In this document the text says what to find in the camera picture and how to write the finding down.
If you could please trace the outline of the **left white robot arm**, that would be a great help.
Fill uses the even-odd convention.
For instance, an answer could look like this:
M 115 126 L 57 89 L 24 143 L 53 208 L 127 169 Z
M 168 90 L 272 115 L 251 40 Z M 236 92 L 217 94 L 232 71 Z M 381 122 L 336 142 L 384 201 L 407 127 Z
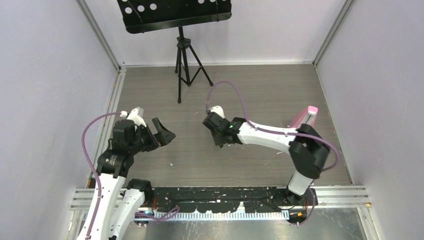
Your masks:
M 94 194 L 79 240 L 120 240 L 133 222 L 139 207 L 148 207 L 154 199 L 151 182 L 132 179 L 116 206 L 134 157 L 168 145 L 176 135 L 158 118 L 152 119 L 157 132 L 152 133 L 141 117 L 127 117 L 112 128 L 108 148 L 97 159 L 93 172 Z

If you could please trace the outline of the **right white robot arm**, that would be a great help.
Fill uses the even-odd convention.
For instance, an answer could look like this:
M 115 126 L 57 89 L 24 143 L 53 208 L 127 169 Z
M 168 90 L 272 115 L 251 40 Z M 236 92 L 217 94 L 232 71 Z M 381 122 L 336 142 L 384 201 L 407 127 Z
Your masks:
M 220 148 L 231 144 L 258 145 L 290 155 L 295 171 L 287 184 L 285 198 L 291 205 L 299 205 L 305 199 L 305 192 L 320 177 L 331 150 L 308 124 L 278 128 L 240 117 L 229 121 L 213 111 L 207 113 L 202 123 Z

